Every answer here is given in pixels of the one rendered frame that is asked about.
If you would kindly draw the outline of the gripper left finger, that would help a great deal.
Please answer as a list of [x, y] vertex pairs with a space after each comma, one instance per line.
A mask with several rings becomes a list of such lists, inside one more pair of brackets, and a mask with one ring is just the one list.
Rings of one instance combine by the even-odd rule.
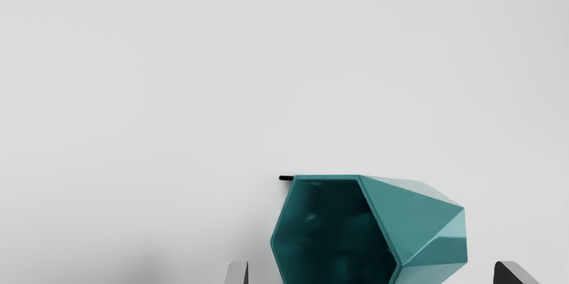
[[225, 284], [249, 284], [248, 262], [231, 262], [226, 272]]

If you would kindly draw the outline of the teal faceted mug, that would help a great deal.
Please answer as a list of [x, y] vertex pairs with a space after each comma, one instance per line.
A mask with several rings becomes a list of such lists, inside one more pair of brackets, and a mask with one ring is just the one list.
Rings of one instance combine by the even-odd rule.
[[366, 175], [294, 176], [271, 246], [283, 284], [443, 284], [468, 262], [461, 205]]

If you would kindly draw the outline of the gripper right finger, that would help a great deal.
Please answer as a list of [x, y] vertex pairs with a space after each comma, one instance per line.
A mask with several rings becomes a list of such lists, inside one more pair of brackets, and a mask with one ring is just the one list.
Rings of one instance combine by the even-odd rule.
[[507, 260], [495, 263], [493, 284], [539, 284], [539, 282], [520, 264]]

